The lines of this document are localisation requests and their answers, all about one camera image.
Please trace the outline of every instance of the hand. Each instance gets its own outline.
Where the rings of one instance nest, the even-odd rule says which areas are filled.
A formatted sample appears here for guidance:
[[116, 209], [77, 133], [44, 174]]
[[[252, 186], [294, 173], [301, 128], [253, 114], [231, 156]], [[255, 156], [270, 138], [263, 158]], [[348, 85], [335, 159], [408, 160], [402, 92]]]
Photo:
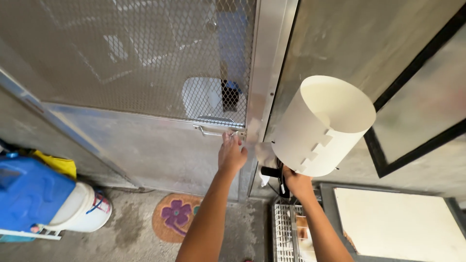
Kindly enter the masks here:
[[315, 197], [312, 177], [298, 174], [286, 165], [283, 165], [282, 172], [288, 189], [301, 203]]
[[233, 172], [236, 174], [246, 163], [247, 149], [243, 147], [237, 135], [231, 136], [231, 132], [225, 132], [222, 135], [223, 144], [219, 151], [219, 170]]

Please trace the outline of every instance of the metal mesh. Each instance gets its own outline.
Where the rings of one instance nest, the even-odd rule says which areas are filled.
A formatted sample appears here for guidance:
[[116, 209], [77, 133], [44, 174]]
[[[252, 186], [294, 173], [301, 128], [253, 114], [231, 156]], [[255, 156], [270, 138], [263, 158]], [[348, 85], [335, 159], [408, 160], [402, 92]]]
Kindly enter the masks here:
[[301, 256], [296, 233], [296, 216], [304, 217], [302, 206], [290, 205], [282, 198], [278, 198], [273, 208], [273, 237], [274, 237], [274, 260], [275, 262], [313, 262], [305, 256]]
[[0, 37], [46, 80], [27, 86], [42, 101], [244, 126], [254, 14], [254, 0], [7, 1]]

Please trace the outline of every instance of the white cylinder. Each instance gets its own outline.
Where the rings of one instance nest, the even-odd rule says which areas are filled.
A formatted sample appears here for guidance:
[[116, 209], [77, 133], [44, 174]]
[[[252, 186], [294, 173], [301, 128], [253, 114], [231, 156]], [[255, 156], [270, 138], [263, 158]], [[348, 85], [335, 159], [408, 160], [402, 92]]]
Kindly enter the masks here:
[[105, 197], [95, 193], [91, 186], [77, 182], [52, 221], [44, 227], [52, 231], [93, 232], [105, 225], [111, 214], [112, 206]]
[[355, 86], [330, 76], [310, 76], [274, 131], [272, 148], [286, 166], [324, 176], [343, 160], [376, 119], [372, 101]]

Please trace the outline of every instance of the metal door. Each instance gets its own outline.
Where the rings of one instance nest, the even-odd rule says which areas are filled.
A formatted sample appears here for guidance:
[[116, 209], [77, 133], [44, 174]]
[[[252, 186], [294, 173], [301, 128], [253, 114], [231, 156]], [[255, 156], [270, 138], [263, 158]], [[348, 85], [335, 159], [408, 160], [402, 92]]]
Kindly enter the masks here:
[[[10, 91], [136, 186], [203, 195], [217, 135], [248, 128], [251, 144], [263, 136], [271, 68], [281, 68], [297, 1], [264, 3], [8, 1], [0, 65], [18, 86]], [[271, 32], [276, 39], [255, 52], [258, 35], [265, 44]], [[263, 87], [250, 86], [254, 68]], [[254, 167], [251, 154], [230, 199], [245, 198]]]

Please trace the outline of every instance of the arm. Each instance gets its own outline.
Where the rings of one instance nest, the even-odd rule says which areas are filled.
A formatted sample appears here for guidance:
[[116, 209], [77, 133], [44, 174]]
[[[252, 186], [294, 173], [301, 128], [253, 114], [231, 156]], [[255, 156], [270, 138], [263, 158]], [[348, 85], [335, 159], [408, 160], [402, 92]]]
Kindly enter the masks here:
[[288, 188], [301, 202], [306, 213], [317, 261], [354, 261], [317, 202], [312, 188], [312, 177], [295, 173], [287, 166], [283, 166], [283, 175]]
[[247, 149], [240, 151], [238, 136], [223, 134], [219, 151], [219, 170], [202, 200], [199, 210], [186, 233], [176, 262], [217, 262], [225, 229], [228, 191], [236, 173], [247, 160]]

